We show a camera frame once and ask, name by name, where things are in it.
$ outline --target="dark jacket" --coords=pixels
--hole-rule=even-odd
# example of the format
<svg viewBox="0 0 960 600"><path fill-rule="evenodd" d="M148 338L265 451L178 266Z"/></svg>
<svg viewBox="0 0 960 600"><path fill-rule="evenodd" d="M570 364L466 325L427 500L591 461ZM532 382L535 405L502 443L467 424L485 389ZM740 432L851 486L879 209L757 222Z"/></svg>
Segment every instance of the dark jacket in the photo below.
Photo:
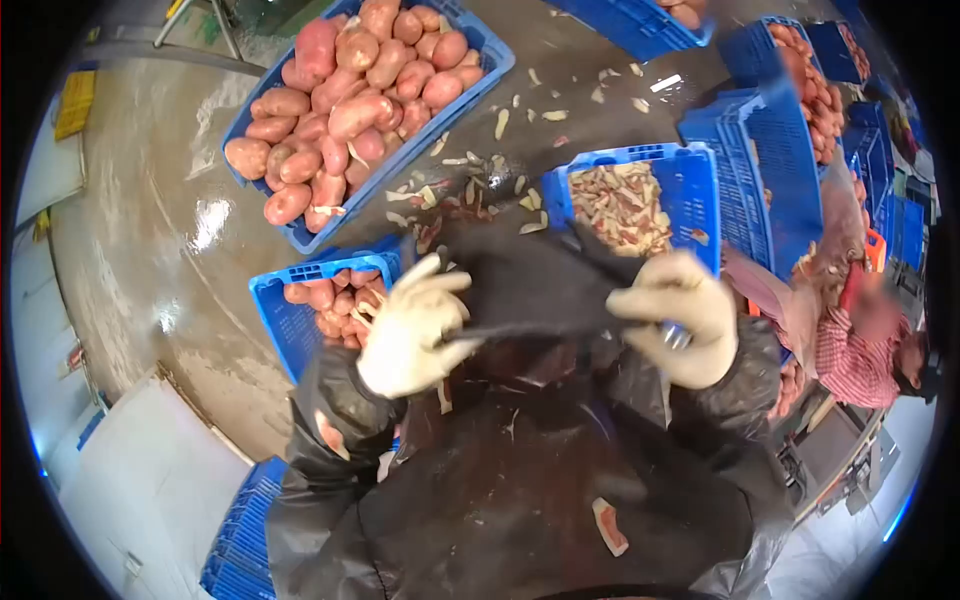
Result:
<svg viewBox="0 0 960 600"><path fill-rule="evenodd" d="M464 382L443 416L435 391L390 401L364 388L354 352L318 353L267 520L277 598L746 597L792 518L760 439L777 398L776 338L757 320L739 333L721 382L672 390L668 428L659 379L630 350L603 386L578 372L526 387ZM349 461L318 441L317 410ZM407 460L376 484L401 421L430 441L401 449ZM595 524L597 497L630 544L620 557Z"/></svg>

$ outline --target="floor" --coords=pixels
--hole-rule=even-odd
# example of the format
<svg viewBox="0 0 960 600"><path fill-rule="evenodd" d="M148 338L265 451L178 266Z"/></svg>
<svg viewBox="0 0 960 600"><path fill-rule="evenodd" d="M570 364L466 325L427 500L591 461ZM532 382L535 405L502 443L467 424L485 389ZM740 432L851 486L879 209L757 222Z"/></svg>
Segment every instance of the floor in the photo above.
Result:
<svg viewBox="0 0 960 600"><path fill-rule="evenodd" d="M539 0L465 0L516 54L516 67L451 130L442 156L421 156L413 170L428 180L462 177L443 156L502 154L535 180L580 152L679 141L676 122L728 79L715 46L675 53L642 66L578 21L551 16ZM762 14L833 18L827 0L716 0L729 29ZM250 36L246 57L270 65L289 40ZM217 46L223 51L222 40ZM528 69L542 85L532 86ZM590 100L598 73L605 102ZM680 74L659 93L650 85ZM251 276L302 260L263 219L264 198L231 178L220 141L256 81L207 67L128 60L98 72L84 133L88 185L52 212L60 286L93 377L119 398L155 361L170 369L202 411L254 460L282 454L290 430L284 397L292 385L276 359L247 290ZM493 106L519 109L503 138L493 138ZM631 98L646 99L648 114ZM528 123L526 109L569 110L563 122ZM568 141L554 147L559 138ZM486 200L506 201L512 195ZM394 230L380 197L333 240L349 245Z"/></svg>

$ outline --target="red potato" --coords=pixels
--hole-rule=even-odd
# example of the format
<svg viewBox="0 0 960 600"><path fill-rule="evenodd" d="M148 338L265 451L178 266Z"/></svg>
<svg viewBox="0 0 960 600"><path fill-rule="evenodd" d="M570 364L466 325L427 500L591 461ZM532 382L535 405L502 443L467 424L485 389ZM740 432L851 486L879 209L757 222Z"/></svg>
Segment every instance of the red potato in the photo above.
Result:
<svg viewBox="0 0 960 600"><path fill-rule="evenodd" d="M302 283L284 284L283 298L291 304L307 304L310 301L310 288Z"/></svg>
<svg viewBox="0 0 960 600"><path fill-rule="evenodd" d="M417 56L420 57L420 60L432 62L433 51L434 48L437 47L438 41L440 41L440 34L437 32L423 34L423 37L421 37L420 41L414 46L414 48L417 49Z"/></svg>
<svg viewBox="0 0 960 600"><path fill-rule="evenodd" d="M247 137L262 139L271 144L278 144L280 140L290 134L297 125L297 117L267 117L254 119L245 132Z"/></svg>
<svg viewBox="0 0 960 600"><path fill-rule="evenodd" d="M297 34L294 41L294 57L297 69L304 75L330 77L337 67L336 50L337 21L316 18Z"/></svg>
<svg viewBox="0 0 960 600"><path fill-rule="evenodd" d="M275 192L278 192L287 186L286 183L280 180L279 176L274 175L270 171L267 171L267 174L263 176L263 180L267 183L267 187Z"/></svg>
<svg viewBox="0 0 960 600"><path fill-rule="evenodd" d="M458 66L457 68L450 71L457 76L460 80L460 83L463 85L464 89L468 89L476 85L477 82L484 78L484 70L478 66Z"/></svg>
<svg viewBox="0 0 960 600"><path fill-rule="evenodd" d="M297 59L289 59L280 69L280 78L287 87L309 94L314 87L324 82L324 77L297 70Z"/></svg>
<svg viewBox="0 0 960 600"><path fill-rule="evenodd" d="M300 117L297 126L294 127L294 134L308 142L318 140L326 135L326 121L325 114L307 112Z"/></svg>
<svg viewBox="0 0 960 600"><path fill-rule="evenodd" d="M278 117L296 117L310 112L310 98L291 87L271 87L260 96L263 107Z"/></svg>
<svg viewBox="0 0 960 600"><path fill-rule="evenodd" d="M407 62L396 76L396 96L400 101L409 102L419 98L427 80L437 74L433 64L425 60Z"/></svg>
<svg viewBox="0 0 960 600"><path fill-rule="evenodd" d="M360 5L360 22L380 43L390 39L394 21L400 12L400 0L364 0Z"/></svg>
<svg viewBox="0 0 960 600"><path fill-rule="evenodd" d="M427 106L440 109L464 93L464 84L454 73L437 73L423 87L423 101Z"/></svg>
<svg viewBox="0 0 960 600"><path fill-rule="evenodd" d="M353 89L357 82L361 81L361 77L361 74L355 71L337 69L310 94L310 105L313 111L317 114L329 114L333 106L340 102L340 99Z"/></svg>
<svg viewBox="0 0 960 600"><path fill-rule="evenodd" d="M275 145L267 155L267 173L279 179L280 167L283 165L283 162L290 156L293 156L295 152L296 150L287 144L281 143Z"/></svg>
<svg viewBox="0 0 960 600"><path fill-rule="evenodd" d="M380 54L373 67L367 71L367 83L377 89L386 89L394 84L400 69L407 63L406 46L399 39L388 39L380 46Z"/></svg>
<svg viewBox="0 0 960 600"><path fill-rule="evenodd" d="M280 166L280 180L284 183L303 183L317 175L323 157L319 152L297 152L283 161Z"/></svg>
<svg viewBox="0 0 960 600"><path fill-rule="evenodd" d="M263 216L270 225L282 226L301 216L310 206L312 193L305 183L290 183L275 192L263 206Z"/></svg>
<svg viewBox="0 0 960 600"><path fill-rule="evenodd" d="M327 124L330 137L346 142L372 126L377 119L389 119L393 109L391 100L384 96L365 96L346 100L330 113L330 121Z"/></svg>
<svg viewBox="0 0 960 600"><path fill-rule="evenodd" d="M337 294L337 298L333 300L333 312L338 315L348 315L350 311L353 310L353 307L356 305L356 302L353 300L353 293L350 290L343 290Z"/></svg>
<svg viewBox="0 0 960 600"><path fill-rule="evenodd" d="M693 31L700 29L700 15L686 4L672 6L669 12L670 16L677 19L677 21L688 30Z"/></svg>
<svg viewBox="0 0 960 600"><path fill-rule="evenodd" d="M430 7L424 5L410 7L410 14L420 20L425 32L435 32L440 29L440 13Z"/></svg>
<svg viewBox="0 0 960 600"><path fill-rule="evenodd" d="M234 137L224 146L227 163L248 180L258 180L267 174L267 155L270 144L252 137Z"/></svg>
<svg viewBox="0 0 960 600"><path fill-rule="evenodd" d="M329 310L333 306L336 294L333 292L333 281L330 279L313 279L306 282L310 290L307 301L314 310Z"/></svg>
<svg viewBox="0 0 960 600"><path fill-rule="evenodd" d="M348 71L363 73L373 66L379 53L376 36L363 29L343 32L337 40L337 66Z"/></svg>
<svg viewBox="0 0 960 600"><path fill-rule="evenodd" d="M254 119L266 119L271 116L269 112L263 107L263 103L259 98L250 103L250 115Z"/></svg>
<svg viewBox="0 0 960 600"><path fill-rule="evenodd" d="M457 63L457 66L480 66L480 53L476 50L467 50L467 53L464 54L464 57Z"/></svg>
<svg viewBox="0 0 960 600"><path fill-rule="evenodd" d="M394 20L394 37L410 46L423 35L423 23L410 11L400 11Z"/></svg>
<svg viewBox="0 0 960 600"><path fill-rule="evenodd" d="M438 71L452 69L467 55L467 37L460 32L446 32L437 38L430 59Z"/></svg>
<svg viewBox="0 0 960 600"><path fill-rule="evenodd" d="M379 160L386 152L383 137L373 127L361 131L350 143L353 151L366 161Z"/></svg>
<svg viewBox="0 0 960 600"><path fill-rule="evenodd" d="M343 175L347 169L350 153L346 142L338 142L329 135L321 142L324 155L324 168L329 175Z"/></svg>
<svg viewBox="0 0 960 600"><path fill-rule="evenodd" d="M404 141L416 135L430 120L430 107L423 100L412 100L403 105L403 121L396 134Z"/></svg>
<svg viewBox="0 0 960 600"><path fill-rule="evenodd" d="M393 110L390 113L390 117L386 118L381 116L379 119L373 122L373 126L376 127L379 132L392 132L399 127L400 123L403 121L403 106L400 104L400 102L394 98L391 98L390 104L393 105Z"/></svg>

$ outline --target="plaid shirt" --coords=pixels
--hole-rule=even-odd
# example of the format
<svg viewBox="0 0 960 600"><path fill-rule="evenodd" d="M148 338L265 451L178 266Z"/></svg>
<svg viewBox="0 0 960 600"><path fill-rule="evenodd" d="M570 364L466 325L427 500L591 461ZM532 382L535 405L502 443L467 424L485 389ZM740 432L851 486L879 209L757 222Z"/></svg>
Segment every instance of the plaid shirt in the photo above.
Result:
<svg viewBox="0 0 960 600"><path fill-rule="evenodd" d="M837 400L863 408L888 408L900 395L894 380L894 351L910 332L900 316L897 331L882 342L870 342L851 331L850 314L828 306L817 327L817 375Z"/></svg>

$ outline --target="white work glove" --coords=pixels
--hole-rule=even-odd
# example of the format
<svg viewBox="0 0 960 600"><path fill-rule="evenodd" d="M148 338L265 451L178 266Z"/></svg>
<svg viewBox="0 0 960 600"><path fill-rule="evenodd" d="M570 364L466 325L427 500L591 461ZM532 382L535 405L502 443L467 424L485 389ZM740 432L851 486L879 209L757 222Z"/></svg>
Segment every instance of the white work glove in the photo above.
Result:
<svg viewBox="0 0 960 600"><path fill-rule="evenodd" d="M482 340L438 346L443 335L469 318L453 292L470 286L470 275L437 275L440 257L427 255L394 285L373 321L357 371L375 394L407 396L441 381L462 363Z"/></svg>
<svg viewBox="0 0 960 600"><path fill-rule="evenodd" d="M651 324L628 329L623 339L659 367L673 383L699 390L719 381L736 355L733 297L690 252L654 256L636 274L634 286L614 290L607 309L620 319ZM671 321L692 339L669 348L655 325Z"/></svg>

